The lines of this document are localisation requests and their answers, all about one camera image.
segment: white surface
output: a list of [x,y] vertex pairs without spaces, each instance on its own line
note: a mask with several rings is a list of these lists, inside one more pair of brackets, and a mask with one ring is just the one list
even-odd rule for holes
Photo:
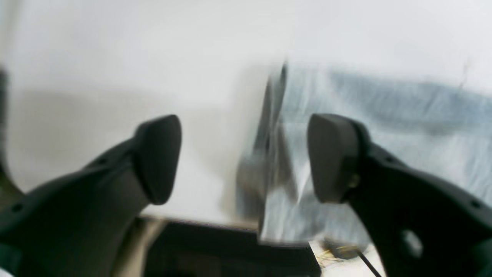
[[143,120],[179,115],[172,198],[145,214],[222,224],[268,72],[286,59],[492,91],[486,0],[23,2],[8,60],[8,157],[24,190]]

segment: crumpled blue cloth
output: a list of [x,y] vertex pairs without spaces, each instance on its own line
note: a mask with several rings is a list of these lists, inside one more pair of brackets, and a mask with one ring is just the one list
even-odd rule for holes
[[370,243],[348,205],[321,204],[314,195],[306,135],[313,113],[364,123],[375,143],[407,165],[492,204],[492,99],[436,83],[290,64],[271,76],[256,143],[237,172],[237,211],[258,218],[261,241]]

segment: wire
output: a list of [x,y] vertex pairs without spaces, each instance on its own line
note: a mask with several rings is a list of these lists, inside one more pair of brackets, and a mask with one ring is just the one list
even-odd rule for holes
[[372,274],[376,277],[382,277],[381,274],[372,266],[372,264],[369,262],[369,260],[364,256],[364,254],[359,250],[356,249],[355,252],[357,252],[357,255],[362,259],[362,261],[366,264],[366,266],[371,270]]

